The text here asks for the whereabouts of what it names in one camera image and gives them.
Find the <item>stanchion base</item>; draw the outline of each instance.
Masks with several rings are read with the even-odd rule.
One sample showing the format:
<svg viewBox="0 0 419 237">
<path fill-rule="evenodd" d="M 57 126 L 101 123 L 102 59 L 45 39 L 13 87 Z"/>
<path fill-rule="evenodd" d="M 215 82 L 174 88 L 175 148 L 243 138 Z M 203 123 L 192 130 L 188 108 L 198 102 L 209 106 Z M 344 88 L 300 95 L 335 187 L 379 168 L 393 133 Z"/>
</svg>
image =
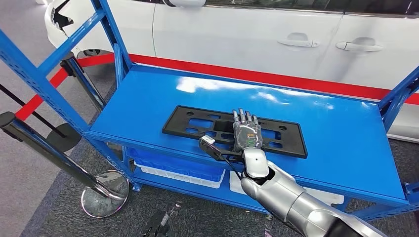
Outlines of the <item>stanchion base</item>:
<svg viewBox="0 0 419 237">
<path fill-rule="evenodd" d="M 74 130 L 68 123 L 64 123 L 57 127 L 57 130 L 62 132 L 65 137 L 61 137 L 55 131 L 51 131 L 46 137 L 55 148 L 61 152 L 66 152 L 73 148 L 80 141 L 82 136 Z"/>
<path fill-rule="evenodd" d="M 86 187 L 82 193 L 83 210 L 91 217 L 104 218 L 117 212 L 128 199 L 129 182 L 115 170 L 108 170 L 96 176 L 96 179 L 112 191 L 125 197 L 124 200 L 115 200 L 104 197 L 91 188 Z"/>
</svg>

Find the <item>white car body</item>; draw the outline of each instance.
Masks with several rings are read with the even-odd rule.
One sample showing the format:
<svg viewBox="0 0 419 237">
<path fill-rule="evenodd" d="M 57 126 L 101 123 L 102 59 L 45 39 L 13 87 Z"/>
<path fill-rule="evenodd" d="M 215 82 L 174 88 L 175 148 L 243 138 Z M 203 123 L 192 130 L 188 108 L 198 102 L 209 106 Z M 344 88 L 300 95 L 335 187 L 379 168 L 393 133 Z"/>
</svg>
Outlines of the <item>white car body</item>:
<svg viewBox="0 0 419 237">
<path fill-rule="evenodd" d="M 60 28 L 53 22 L 54 9 L 65 1 L 53 1 L 45 13 L 48 38 L 55 47 L 94 12 L 88 0 L 69 0 L 58 13 L 73 22 Z M 208 2 L 202 7 L 135 0 L 108 3 L 132 54 L 384 89 L 392 89 L 419 65 L 416 15 Z M 113 51 L 100 24 L 72 51 L 77 55 L 88 49 Z M 388 136 L 419 142 L 418 115 L 418 105 L 405 104 Z"/>
</svg>

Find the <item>robot finger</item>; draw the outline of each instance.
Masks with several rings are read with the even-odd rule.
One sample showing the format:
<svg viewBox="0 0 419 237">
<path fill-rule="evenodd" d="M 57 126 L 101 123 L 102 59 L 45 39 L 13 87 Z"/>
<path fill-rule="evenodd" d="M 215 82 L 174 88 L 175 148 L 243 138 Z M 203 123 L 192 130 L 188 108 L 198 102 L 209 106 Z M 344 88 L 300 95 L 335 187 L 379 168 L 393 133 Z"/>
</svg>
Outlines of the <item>robot finger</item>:
<svg viewBox="0 0 419 237">
<path fill-rule="evenodd" d="M 233 110 L 233 118 L 234 118 L 234 122 L 238 122 L 239 121 L 239 116 L 237 115 L 237 111 Z"/>
<path fill-rule="evenodd" d="M 259 124 L 259 121 L 257 120 L 256 115 L 253 115 L 253 121 L 254 121 L 255 124 Z"/>
<path fill-rule="evenodd" d="M 245 111 L 242 108 L 239 108 L 240 121 L 244 122 L 246 120 Z"/>
<path fill-rule="evenodd" d="M 246 117 L 248 119 L 249 122 L 251 122 L 251 115 L 249 111 L 246 111 Z"/>
</svg>

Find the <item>blue metal shelf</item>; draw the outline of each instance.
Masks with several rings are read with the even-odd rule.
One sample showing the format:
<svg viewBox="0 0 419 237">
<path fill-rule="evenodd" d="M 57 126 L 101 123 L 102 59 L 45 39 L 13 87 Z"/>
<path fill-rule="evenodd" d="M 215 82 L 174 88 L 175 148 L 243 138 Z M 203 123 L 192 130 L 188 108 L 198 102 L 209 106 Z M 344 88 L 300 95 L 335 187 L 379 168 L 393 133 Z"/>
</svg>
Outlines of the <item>blue metal shelf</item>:
<svg viewBox="0 0 419 237">
<path fill-rule="evenodd" d="M 94 15 L 38 68 L 1 30 L 0 59 L 120 171 L 135 190 L 149 184 L 264 212 L 249 197 L 229 190 L 228 174 L 221 187 L 213 189 L 142 173 L 138 168 L 132 172 L 126 147 L 121 161 L 105 143 L 152 152 L 154 155 L 148 158 L 154 161 L 163 154 L 173 162 L 182 158 L 230 169 L 204 154 L 196 140 L 162 134 L 162 128 L 177 105 L 223 112 L 243 107 L 262 118 L 301 125 L 307 159 L 267 154 L 301 185 L 377 202 L 354 212 L 365 220 L 419 210 L 419 191 L 415 188 L 419 183 L 402 187 L 386 137 L 406 98 L 419 88 L 419 67 L 377 103 L 144 67 L 131 62 L 107 0 L 91 2 Z M 114 49 L 118 89 L 89 126 L 45 76 L 99 21 Z M 347 203 L 348 199 L 339 209 L 344 210 Z"/>
<path fill-rule="evenodd" d="M 243 107 L 261 118 L 301 124 L 307 159 L 273 153 L 267 158 L 308 187 L 325 191 L 333 187 L 338 194 L 407 203 L 376 103 L 162 71 L 133 66 L 89 135 L 171 155 L 176 157 L 173 162 L 184 158 L 229 169 L 202 152 L 197 140 L 163 134 L 162 128 L 177 105 L 223 112 Z M 379 169 L 372 168 L 377 164 Z"/>
</svg>

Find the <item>robotic arm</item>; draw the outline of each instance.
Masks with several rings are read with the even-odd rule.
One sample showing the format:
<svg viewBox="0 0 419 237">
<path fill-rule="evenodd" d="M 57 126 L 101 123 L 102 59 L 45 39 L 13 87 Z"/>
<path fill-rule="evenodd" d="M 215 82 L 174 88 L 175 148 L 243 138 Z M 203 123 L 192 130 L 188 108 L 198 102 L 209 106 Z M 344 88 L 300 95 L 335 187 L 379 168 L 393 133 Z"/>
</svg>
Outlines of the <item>robotic arm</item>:
<svg viewBox="0 0 419 237">
<path fill-rule="evenodd" d="M 251 198 L 273 216 L 291 223 L 305 237 L 385 237 L 382 232 L 354 215 L 326 205 L 295 182 L 287 172 L 266 159 L 257 117 L 239 109 L 234 115 L 234 151 L 217 148 L 209 136 L 200 139 L 200 148 L 216 160 L 237 157 L 245 164 L 241 185 Z"/>
</svg>

